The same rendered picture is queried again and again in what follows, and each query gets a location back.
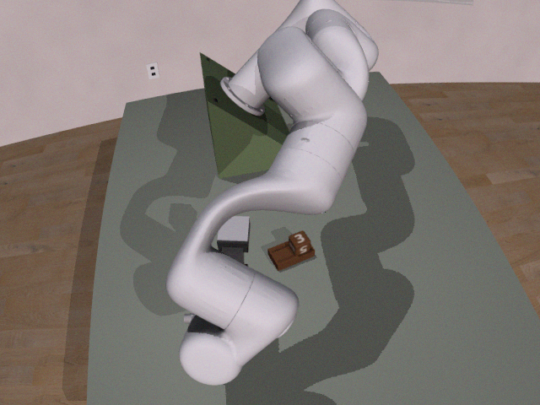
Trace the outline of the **brown wooden number cube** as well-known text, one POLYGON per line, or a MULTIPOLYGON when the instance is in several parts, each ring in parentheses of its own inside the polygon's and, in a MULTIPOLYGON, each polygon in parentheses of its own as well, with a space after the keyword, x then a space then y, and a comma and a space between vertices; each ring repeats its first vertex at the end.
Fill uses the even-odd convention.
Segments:
POLYGON ((311 250, 311 241, 302 230, 289 236, 289 248, 295 256, 298 256, 311 250))

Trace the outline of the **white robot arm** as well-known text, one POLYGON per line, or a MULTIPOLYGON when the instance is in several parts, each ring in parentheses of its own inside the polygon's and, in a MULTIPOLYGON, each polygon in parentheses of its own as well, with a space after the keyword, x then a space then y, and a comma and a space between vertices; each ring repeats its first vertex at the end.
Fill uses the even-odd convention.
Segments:
POLYGON ((195 381, 232 381, 293 324, 296 293, 244 264, 250 217, 235 215, 332 207, 367 124, 363 100, 379 55, 370 39, 335 0, 300 0, 233 79, 220 81, 243 110, 261 116, 271 97, 294 124, 264 175, 220 193, 199 214, 168 272, 168 295, 191 312, 179 359, 195 381))

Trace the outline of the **brown wooden tray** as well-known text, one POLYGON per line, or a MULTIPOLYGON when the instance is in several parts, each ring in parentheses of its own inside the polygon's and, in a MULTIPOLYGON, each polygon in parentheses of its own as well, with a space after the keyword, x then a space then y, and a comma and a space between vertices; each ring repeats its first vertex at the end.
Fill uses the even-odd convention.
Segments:
POLYGON ((289 248, 288 241, 269 248, 267 252, 278 271, 315 256, 315 250, 312 245, 310 245, 310 251, 295 256, 289 248))

